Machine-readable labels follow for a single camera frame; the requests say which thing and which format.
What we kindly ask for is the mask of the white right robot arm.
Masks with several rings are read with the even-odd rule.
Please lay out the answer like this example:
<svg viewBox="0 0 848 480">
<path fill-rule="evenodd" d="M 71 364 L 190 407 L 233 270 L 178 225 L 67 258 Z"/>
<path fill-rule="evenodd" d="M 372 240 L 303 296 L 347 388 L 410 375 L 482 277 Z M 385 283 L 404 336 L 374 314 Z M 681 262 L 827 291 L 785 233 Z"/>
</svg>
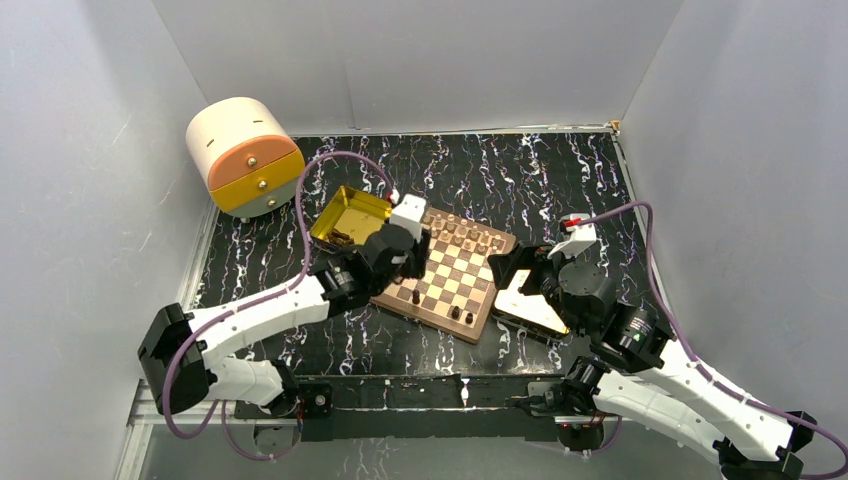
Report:
<svg viewBox="0 0 848 480">
<path fill-rule="evenodd" d="M 687 357 L 668 322 L 620 301 L 600 268 L 524 244 L 487 262 L 497 289 L 527 271 L 520 293 L 541 296 L 592 353 L 578 357 L 558 385 L 529 384 L 516 407 L 535 416 L 629 418 L 714 459 L 726 479 L 801 477 L 796 453 L 812 440 L 809 416 L 787 420 L 720 389 L 718 375 Z"/>
</svg>

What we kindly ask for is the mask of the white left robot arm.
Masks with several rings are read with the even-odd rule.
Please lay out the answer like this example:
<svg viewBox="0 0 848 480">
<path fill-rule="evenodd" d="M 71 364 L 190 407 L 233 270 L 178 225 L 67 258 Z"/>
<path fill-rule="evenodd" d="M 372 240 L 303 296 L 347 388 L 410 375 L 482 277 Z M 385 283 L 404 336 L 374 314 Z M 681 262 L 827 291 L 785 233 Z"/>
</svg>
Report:
<svg viewBox="0 0 848 480">
<path fill-rule="evenodd" d="M 236 400 L 275 416 L 290 414 L 299 391 L 283 364 L 239 359 L 235 352 L 359 309 L 399 279 L 422 278 L 430 243 L 427 228 L 414 239 L 406 228 L 384 224 L 364 245 L 337 251 L 303 278 L 217 307 L 162 307 L 137 350 L 158 412 L 176 414 L 202 401 Z"/>
</svg>

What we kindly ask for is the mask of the wooden chess board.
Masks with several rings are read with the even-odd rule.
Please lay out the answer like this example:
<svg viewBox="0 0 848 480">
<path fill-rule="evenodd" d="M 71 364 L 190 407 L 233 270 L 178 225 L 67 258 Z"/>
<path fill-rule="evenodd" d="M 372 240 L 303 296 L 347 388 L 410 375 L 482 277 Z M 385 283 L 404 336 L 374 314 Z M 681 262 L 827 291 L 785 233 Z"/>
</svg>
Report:
<svg viewBox="0 0 848 480">
<path fill-rule="evenodd" d="M 476 344 L 497 294 L 487 257 L 510 252 L 516 237 L 432 207 L 423 226 L 431 234 L 425 276 L 390 284 L 372 303 Z M 415 289 L 421 292 L 419 305 L 411 300 Z M 454 305 L 461 309 L 457 320 L 450 317 Z M 468 312 L 474 315 L 471 325 L 465 323 Z"/>
</svg>

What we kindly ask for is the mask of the gold tin lid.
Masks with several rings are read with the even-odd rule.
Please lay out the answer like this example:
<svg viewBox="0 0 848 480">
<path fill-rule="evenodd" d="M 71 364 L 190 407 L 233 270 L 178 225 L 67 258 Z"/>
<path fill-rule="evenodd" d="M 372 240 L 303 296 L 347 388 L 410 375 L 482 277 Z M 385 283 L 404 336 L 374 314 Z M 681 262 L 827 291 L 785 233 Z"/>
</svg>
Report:
<svg viewBox="0 0 848 480">
<path fill-rule="evenodd" d="M 551 338 L 567 336 L 570 330 L 542 295 L 519 292 L 528 275 L 528 270 L 517 271 L 509 286 L 497 292 L 493 313 L 502 321 L 536 334 Z"/>
</svg>

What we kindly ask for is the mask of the gold tin box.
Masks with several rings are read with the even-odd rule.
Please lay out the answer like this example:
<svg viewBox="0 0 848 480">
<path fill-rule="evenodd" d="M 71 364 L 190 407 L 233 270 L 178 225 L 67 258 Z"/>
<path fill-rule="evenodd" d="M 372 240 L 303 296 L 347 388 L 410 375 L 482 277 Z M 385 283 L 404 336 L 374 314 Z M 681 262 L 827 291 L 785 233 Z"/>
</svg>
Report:
<svg viewBox="0 0 848 480">
<path fill-rule="evenodd" d="M 313 224 L 311 238 L 327 252 L 363 245 L 389 219 L 391 210 L 385 199 L 341 186 Z"/>
</svg>

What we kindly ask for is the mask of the round cream drawer cabinet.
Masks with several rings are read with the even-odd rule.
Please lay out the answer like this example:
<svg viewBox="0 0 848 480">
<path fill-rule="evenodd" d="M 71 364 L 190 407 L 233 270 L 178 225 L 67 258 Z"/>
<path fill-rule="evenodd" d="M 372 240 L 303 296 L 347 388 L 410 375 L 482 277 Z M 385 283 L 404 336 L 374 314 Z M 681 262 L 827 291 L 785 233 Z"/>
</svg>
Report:
<svg viewBox="0 0 848 480">
<path fill-rule="evenodd" d="M 304 155 L 270 110 L 231 97 L 198 112 L 185 142 L 218 209 L 246 222 L 291 201 Z"/>
</svg>

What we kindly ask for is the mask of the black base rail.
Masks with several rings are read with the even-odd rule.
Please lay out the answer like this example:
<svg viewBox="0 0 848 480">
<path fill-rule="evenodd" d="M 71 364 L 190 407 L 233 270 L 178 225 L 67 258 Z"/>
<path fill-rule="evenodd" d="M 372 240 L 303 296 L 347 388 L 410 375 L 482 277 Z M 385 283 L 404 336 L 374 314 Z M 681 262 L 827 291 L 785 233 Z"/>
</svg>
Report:
<svg viewBox="0 0 848 480">
<path fill-rule="evenodd" d="M 619 420 L 564 406 L 562 380 L 550 374 L 299 376 L 295 412 L 239 401 L 234 416 L 259 430 L 300 421 L 306 442 L 502 437 L 561 442 L 574 450 L 600 446 Z"/>
</svg>

